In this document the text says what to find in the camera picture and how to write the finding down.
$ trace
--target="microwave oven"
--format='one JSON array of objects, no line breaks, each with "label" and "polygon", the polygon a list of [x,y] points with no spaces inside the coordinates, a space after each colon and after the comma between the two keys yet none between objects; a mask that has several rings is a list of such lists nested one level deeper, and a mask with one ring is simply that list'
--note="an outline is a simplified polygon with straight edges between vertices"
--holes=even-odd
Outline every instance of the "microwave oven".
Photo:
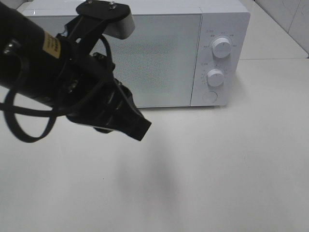
[{"label": "microwave oven", "polygon": [[[53,36],[76,17],[83,0],[34,0],[23,15]],[[138,107],[226,105],[250,13],[238,0],[119,0],[135,30],[106,36],[114,76]],[[97,43],[93,52],[104,54]]]}]

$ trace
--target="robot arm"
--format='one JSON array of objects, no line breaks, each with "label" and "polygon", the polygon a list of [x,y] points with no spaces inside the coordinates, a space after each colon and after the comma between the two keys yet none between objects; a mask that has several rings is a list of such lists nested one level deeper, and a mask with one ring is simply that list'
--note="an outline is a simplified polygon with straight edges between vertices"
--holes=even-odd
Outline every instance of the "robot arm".
[{"label": "robot arm", "polygon": [[[110,46],[102,35],[125,39],[134,30],[130,8],[87,0],[78,16],[56,38],[0,2],[0,85],[10,89],[0,110],[11,132],[33,143],[45,137],[58,116],[109,133],[122,131],[141,140],[151,123],[136,108],[132,93],[113,76]],[[106,55],[89,55],[101,40]],[[52,107],[38,111],[14,106],[17,93]],[[50,118],[34,138],[19,126],[15,114]]]}]

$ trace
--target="white knob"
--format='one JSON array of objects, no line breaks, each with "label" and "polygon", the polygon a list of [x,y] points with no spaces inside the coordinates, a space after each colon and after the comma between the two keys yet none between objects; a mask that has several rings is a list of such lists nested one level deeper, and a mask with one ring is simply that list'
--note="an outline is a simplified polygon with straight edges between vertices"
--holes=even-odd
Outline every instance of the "white knob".
[{"label": "white knob", "polygon": [[212,52],[217,58],[227,57],[231,53],[231,42],[228,38],[221,37],[212,43]]},{"label": "white knob", "polygon": [[217,87],[224,82],[224,74],[219,69],[213,69],[207,73],[207,83],[209,86]]}]

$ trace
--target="yellow label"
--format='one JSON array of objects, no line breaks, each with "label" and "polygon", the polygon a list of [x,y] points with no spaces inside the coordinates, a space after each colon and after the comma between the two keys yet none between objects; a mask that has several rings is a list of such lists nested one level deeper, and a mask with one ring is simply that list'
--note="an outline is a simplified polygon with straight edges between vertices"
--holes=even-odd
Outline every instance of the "yellow label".
[{"label": "yellow label", "polygon": [[58,39],[45,32],[45,40],[43,50],[53,57],[59,59],[61,52],[61,44]]}]

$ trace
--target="microwave control panel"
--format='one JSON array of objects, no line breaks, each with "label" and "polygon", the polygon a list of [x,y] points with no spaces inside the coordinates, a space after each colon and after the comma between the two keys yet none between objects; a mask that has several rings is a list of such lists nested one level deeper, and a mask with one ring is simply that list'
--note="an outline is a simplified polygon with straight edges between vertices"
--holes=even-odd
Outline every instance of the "microwave control panel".
[{"label": "microwave control panel", "polygon": [[191,106],[226,105],[250,14],[202,14]]}]

